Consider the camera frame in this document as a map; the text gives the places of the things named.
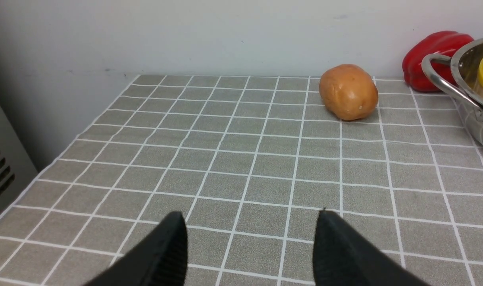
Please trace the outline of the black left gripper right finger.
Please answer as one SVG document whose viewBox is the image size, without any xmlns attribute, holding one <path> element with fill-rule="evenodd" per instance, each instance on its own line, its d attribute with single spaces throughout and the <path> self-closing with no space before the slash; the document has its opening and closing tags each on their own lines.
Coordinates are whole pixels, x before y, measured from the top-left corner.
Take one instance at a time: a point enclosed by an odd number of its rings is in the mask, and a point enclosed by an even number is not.
<svg viewBox="0 0 483 286">
<path fill-rule="evenodd" d="M 313 275 L 317 286 L 424 286 L 333 211 L 316 220 Z"/>
</svg>

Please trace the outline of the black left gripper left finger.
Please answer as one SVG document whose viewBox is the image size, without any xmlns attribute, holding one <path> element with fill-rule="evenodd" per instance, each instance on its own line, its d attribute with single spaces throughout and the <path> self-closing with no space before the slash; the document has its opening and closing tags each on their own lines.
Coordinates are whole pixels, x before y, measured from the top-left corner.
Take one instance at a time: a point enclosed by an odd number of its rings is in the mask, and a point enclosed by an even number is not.
<svg viewBox="0 0 483 286">
<path fill-rule="evenodd" d="M 87 286 L 183 286 L 188 235 L 180 211 L 168 213 L 144 239 Z"/>
</svg>

